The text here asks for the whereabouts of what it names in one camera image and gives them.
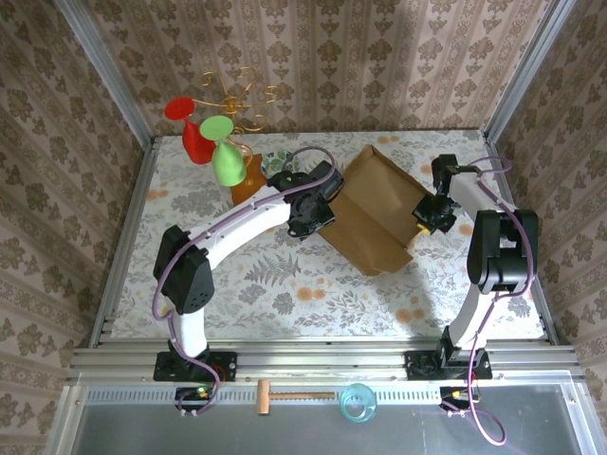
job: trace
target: table surface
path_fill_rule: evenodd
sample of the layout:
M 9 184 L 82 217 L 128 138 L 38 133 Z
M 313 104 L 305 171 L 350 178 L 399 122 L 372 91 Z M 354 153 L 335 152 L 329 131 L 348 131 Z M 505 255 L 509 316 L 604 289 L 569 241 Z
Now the table surface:
M 430 191 L 435 156 L 456 154 L 467 163 L 487 155 L 477 131 L 272 134 L 242 141 L 264 155 L 320 145 L 335 156 L 341 171 L 366 144 L 373 144 Z M 304 171 L 322 159 L 314 152 L 299 156 L 296 164 Z M 185 230 L 209 222 L 230 207 L 230 189 L 215 183 L 211 167 L 194 165 L 181 137 L 164 137 L 112 337 L 169 335 L 166 322 L 155 321 L 150 310 L 162 234 L 175 224 Z M 318 234 L 301 242 L 286 234 L 286 225 L 270 229 L 213 271 L 207 337 L 439 337 L 469 288 L 472 222 L 461 210 L 456 215 L 449 233 L 417 236 L 409 246 L 414 260 L 395 274 L 378 277 L 362 276 Z M 486 330 L 491 339 L 543 337 L 530 295 L 498 306 Z

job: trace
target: patterned wallpaper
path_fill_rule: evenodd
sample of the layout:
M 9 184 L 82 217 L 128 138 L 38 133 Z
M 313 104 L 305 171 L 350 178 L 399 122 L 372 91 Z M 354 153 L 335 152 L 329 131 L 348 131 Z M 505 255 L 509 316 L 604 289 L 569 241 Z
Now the patterned wallpaper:
M 0 453 L 42 453 L 141 156 L 52 2 L 0 2 Z
M 260 108 L 267 131 L 480 128 L 548 1 L 84 3 L 155 135 L 165 136 L 182 128 L 163 117 L 168 100 L 219 100 L 198 84 L 210 70 L 238 93 L 235 70 L 245 65 L 282 90 Z
M 543 289 L 607 428 L 607 2 L 578 1 L 498 149 L 541 217 Z

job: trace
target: clear glass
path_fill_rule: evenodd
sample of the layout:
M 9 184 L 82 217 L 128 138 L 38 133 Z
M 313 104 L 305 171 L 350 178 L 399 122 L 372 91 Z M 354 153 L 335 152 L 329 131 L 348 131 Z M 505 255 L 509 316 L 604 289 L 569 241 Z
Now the clear glass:
M 350 422 L 368 422 L 376 415 L 376 395 L 364 384 L 352 384 L 341 393 L 340 407 L 341 413 Z

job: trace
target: wooden mallet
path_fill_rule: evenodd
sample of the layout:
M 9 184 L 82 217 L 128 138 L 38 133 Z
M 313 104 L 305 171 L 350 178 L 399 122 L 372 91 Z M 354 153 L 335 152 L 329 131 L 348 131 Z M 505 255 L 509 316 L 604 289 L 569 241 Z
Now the wooden mallet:
M 269 414 L 269 400 L 323 400 L 334 399 L 333 391 L 305 391 L 297 393 L 270 393 L 269 379 L 260 379 L 257 382 L 257 413 Z

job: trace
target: gold wire decoration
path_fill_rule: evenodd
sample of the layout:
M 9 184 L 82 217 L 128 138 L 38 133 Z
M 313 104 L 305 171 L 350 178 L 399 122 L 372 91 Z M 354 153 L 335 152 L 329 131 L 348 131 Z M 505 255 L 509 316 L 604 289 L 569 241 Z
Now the gold wire decoration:
M 247 144 L 243 144 L 242 142 L 239 142 L 237 140 L 234 140 L 232 136 L 242 136 L 245 133 L 245 130 L 241 127 L 241 126 L 236 126 L 234 127 L 234 130 L 231 132 L 231 136 L 227 137 L 228 142 L 231 142 L 232 144 L 242 147 L 243 149 L 245 149 L 247 152 L 245 153 L 246 155 L 246 159 L 245 159 L 245 166 L 248 166 L 251 162 L 251 160 L 253 159 L 253 150 L 247 145 Z
M 264 92 L 264 95 L 267 97 L 266 100 L 256 102 L 254 104 L 246 104 L 245 99 L 248 96 L 248 91 L 256 82 L 261 80 L 259 73 L 250 66 L 243 66 L 242 68 L 238 68 L 236 70 L 236 79 L 244 79 L 247 75 L 250 77 L 250 80 L 245 87 L 245 90 L 243 90 L 243 93 L 241 93 L 239 96 L 234 97 L 228 93 L 228 90 L 226 89 L 226 82 L 220 73 L 215 71 L 207 71 L 200 76 L 200 84 L 203 87 L 208 87 L 213 83 L 213 81 L 218 80 L 221 83 L 221 88 L 223 89 L 226 97 L 220 102 L 208 102 L 204 100 L 193 100 L 193 102 L 203 104 L 205 106 L 218 107 L 219 114 L 230 117 L 234 124 L 238 124 L 238 128 L 242 129 L 242 133 L 256 133 L 262 131 L 267 126 L 268 120 L 266 116 L 262 114 L 255 114 L 252 119 L 253 127 L 249 128 L 244 122 L 237 120 L 236 116 L 238 111 L 275 102 L 280 97 L 280 88 L 277 85 L 268 85 L 266 86 L 266 90 Z

